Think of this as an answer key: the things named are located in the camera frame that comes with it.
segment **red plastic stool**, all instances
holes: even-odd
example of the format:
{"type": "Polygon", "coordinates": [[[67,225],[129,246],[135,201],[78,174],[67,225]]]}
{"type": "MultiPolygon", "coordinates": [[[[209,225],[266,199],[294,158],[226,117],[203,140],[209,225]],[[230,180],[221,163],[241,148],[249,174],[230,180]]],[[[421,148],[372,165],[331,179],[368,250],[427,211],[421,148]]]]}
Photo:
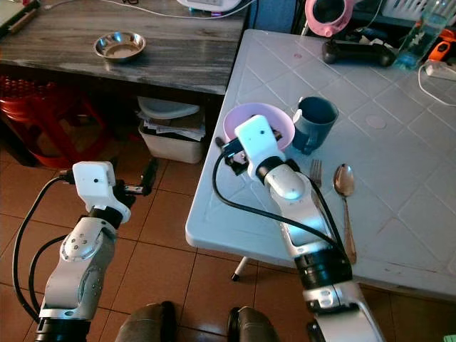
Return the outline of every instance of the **red plastic stool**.
{"type": "Polygon", "coordinates": [[[78,91],[55,83],[12,80],[0,76],[0,111],[4,112],[16,133],[41,164],[49,167],[71,167],[81,160],[93,160],[111,138],[106,122],[78,91]],[[78,115],[93,117],[101,126],[96,141],[77,151],[59,121],[79,126],[78,115]],[[60,152],[58,157],[45,155],[38,138],[45,134],[60,152]]]}

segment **brown floor tile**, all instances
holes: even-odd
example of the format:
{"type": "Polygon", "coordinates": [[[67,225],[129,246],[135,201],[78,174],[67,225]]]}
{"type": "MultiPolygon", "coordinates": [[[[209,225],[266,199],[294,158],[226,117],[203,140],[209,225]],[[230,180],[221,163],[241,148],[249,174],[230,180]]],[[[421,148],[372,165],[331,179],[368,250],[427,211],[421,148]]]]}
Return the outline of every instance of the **brown floor tile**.
{"type": "MultiPolygon", "coordinates": [[[[152,158],[143,140],[128,141],[119,154],[118,164],[115,169],[115,177],[125,180],[126,183],[138,184],[147,162],[152,158]]],[[[153,187],[158,188],[168,160],[158,160],[158,170],[153,187]]]]}
{"type": "Polygon", "coordinates": [[[9,165],[9,162],[2,162],[0,161],[0,172],[9,165]]]}
{"type": "Polygon", "coordinates": [[[397,342],[443,341],[456,334],[456,305],[391,294],[397,342]]]}
{"type": "Polygon", "coordinates": [[[195,253],[138,242],[113,310],[131,313],[149,303],[171,301],[179,316],[194,260],[195,253]]]}
{"type": "Polygon", "coordinates": [[[191,196],[158,190],[140,241],[195,252],[196,248],[185,240],[185,222],[191,205],[191,196]]]}
{"type": "Polygon", "coordinates": [[[5,252],[6,246],[13,239],[22,219],[0,214],[0,256],[5,252]]]}
{"type": "Polygon", "coordinates": [[[206,331],[193,330],[179,327],[177,329],[177,342],[226,342],[227,338],[206,331]]]}
{"type": "Polygon", "coordinates": [[[136,242],[118,239],[115,244],[115,254],[106,271],[103,291],[100,297],[99,306],[110,309],[113,305],[122,278],[130,262],[136,242]]]}
{"type": "Polygon", "coordinates": [[[394,324],[393,314],[391,312],[390,294],[385,291],[376,291],[372,289],[361,288],[364,298],[366,299],[369,309],[372,311],[377,324],[383,333],[387,342],[394,342],[394,324]]]}
{"type": "Polygon", "coordinates": [[[253,305],[257,267],[247,265],[240,281],[231,280],[237,263],[197,255],[180,324],[189,328],[226,334],[229,311],[253,305]]]}
{"type": "Polygon", "coordinates": [[[0,341],[22,342],[33,320],[17,300],[12,286],[0,284],[0,304],[0,341]]]}
{"type": "Polygon", "coordinates": [[[57,226],[74,228],[81,215],[86,215],[84,201],[76,186],[57,182],[44,195],[33,219],[57,226]]]}
{"type": "Polygon", "coordinates": [[[258,261],[258,266],[265,267],[267,269],[275,269],[276,271],[282,271],[291,274],[298,274],[298,269],[285,266],[277,266],[273,264],[268,264],[267,262],[258,261]]]}
{"type": "Polygon", "coordinates": [[[0,213],[25,217],[54,171],[10,164],[0,173],[0,213]]]}
{"type": "Polygon", "coordinates": [[[111,161],[117,158],[120,151],[123,149],[124,144],[125,143],[123,141],[111,139],[103,148],[101,153],[97,155],[96,160],[111,161]]]}
{"type": "Polygon", "coordinates": [[[131,207],[130,220],[125,224],[121,224],[119,227],[119,237],[138,240],[156,194],[157,190],[153,190],[148,196],[136,197],[136,201],[131,207]]]}
{"type": "Polygon", "coordinates": [[[41,164],[35,165],[34,168],[36,168],[36,169],[45,169],[45,170],[52,171],[52,172],[54,172],[54,174],[55,174],[56,176],[58,176],[58,173],[59,173],[60,170],[61,170],[61,169],[56,169],[56,168],[54,168],[54,167],[49,167],[49,166],[45,166],[45,165],[41,165],[41,164]]]}
{"type": "Polygon", "coordinates": [[[126,313],[111,311],[101,334],[100,342],[114,342],[120,327],[128,316],[126,313]]]}
{"type": "MultiPolygon", "coordinates": [[[[26,231],[22,236],[21,249],[19,254],[19,283],[21,287],[27,289],[29,287],[29,266],[31,260],[38,249],[47,241],[69,234],[71,229],[66,227],[58,227],[50,224],[30,221],[26,231]]],[[[58,249],[60,243],[47,248],[41,255],[35,273],[35,290],[44,292],[44,287],[48,281],[48,277],[56,268],[58,263],[58,249]]],[[[0,281],[5,284],[12,284],[11,279],[11,261],[13,259],[14,240],[6,248],[6,251],[0,258],[0,281]]]]}
{"type": "Polygon", "coordinates": [[[170,160],[158,188],[180,194],[194,195],[200,180],[202,166],[203,162],[187,164],[170,160]]]}
{"type": "Polygon", "coordinates": [[[3,146],[0,146],[0,161],[2,162],[13,162],[18,164],[17,160],[14,159],[12,155],[7,153],[3,146]]]}
{"type": "MultiPolygon", "coordinates": [[[[198,248],[198,254],[209,255],[211,257],[232,260],[232,261],[237,261],[237,262],[240,262],[242,260],[242,256],[237,255],[237,254],[213,251],[211,249],[204,249],[204,248],[198,248]]],[[[258,261],[254,260],[254,259],[249,259],[248,264],[257,265],[258,261]]]]}
{"type": "Polygon", "coordinates": [[[269,318],[281,342],[308,341],[306,324],[313,317],[306,309],[299,277],[263,267],[258,270],[255,308],[269,318]]]}
{"type": "MultiPolygon", "coordinates": [[[[90,331],[87,335],[87,342],[98,342],[105,327],[106,320],[108,319],[109,310],[98,308],[95,317],[90,323],[90,331]]],[[[24,342],[34,342],[36,331],[36,323],[33,323],[28,330],[27,337],[24,342]]]]}

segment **metal spoon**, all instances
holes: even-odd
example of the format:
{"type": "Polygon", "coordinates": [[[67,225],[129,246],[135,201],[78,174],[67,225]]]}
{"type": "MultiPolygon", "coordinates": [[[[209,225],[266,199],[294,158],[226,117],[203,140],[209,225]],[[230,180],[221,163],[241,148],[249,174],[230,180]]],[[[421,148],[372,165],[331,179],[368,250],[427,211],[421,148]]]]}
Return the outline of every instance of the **metal spoon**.
{"type": "Polygon", "coordinates": [[[353,194],[355,189],[355,180],[353,179],[353,171],[347,164],[339,165],[334,173],[333,179],[335,191],[342,197],[343,200],[343,221],[345,224],[344,239],[347,257],[350,263],[356,263],[356,248],[353,240],[353,232],[351,230],[350,217],[348,216],[347,197],[353,194]]]}

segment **wooden table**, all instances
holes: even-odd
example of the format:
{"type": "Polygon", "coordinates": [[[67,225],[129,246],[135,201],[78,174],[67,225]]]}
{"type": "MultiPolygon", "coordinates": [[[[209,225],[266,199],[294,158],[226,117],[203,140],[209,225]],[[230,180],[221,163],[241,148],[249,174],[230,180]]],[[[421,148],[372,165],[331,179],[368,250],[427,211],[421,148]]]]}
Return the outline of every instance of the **wooden table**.
{"type": "MultiPolygon", "coordinates": [[[[200,15],[175,0],[141,0],[139,6],[176,16],[200,15]]],[[[39,12],[21,32],[0,41],[0,73],[204,105],[207,130],[213,130],[246,9],[223,19],[176,19],[91,0],[51,10],[41,7],[39,12]],[[113,31],[144,36],[142,55],[126,64],[97,56],[93,43],[113,31]]],[[[0,125],[0,135],[5,129],[0,125]]],[[[7,143],[11,147],[18,142],[7,143]]]]}

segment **pink bowl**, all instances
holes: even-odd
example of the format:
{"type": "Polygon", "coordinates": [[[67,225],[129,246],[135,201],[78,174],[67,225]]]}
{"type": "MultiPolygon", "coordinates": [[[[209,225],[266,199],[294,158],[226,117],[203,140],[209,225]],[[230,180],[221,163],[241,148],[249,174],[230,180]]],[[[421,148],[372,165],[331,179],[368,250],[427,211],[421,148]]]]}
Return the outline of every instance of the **pink bowl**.
{"type": "Polygon", "coordinates": [[[266,103],[245,103],[231,109],[223,120],[223,131],[227,143],[235,139],[234,129],[254,115],[263,115],[269,125],[282,134],[277,145],[284,150],[294,137],[294,124],[291,118],[281,109],[266,103]]]}

